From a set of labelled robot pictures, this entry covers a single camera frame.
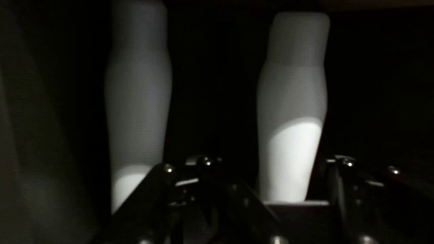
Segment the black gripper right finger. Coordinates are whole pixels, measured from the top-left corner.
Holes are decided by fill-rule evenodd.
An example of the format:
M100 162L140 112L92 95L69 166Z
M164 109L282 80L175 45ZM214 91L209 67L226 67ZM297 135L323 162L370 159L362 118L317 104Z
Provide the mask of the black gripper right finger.
M350 244L434 244L434 193L397 166L380 171L354 158L327 160L346 240Z

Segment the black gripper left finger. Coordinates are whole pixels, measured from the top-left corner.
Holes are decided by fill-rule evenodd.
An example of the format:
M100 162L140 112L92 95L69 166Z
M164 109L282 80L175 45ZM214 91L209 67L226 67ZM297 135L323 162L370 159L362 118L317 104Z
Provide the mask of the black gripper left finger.
M167 200L175 178L171 165L153 167L95 235L92 244L164 244L170 234Z

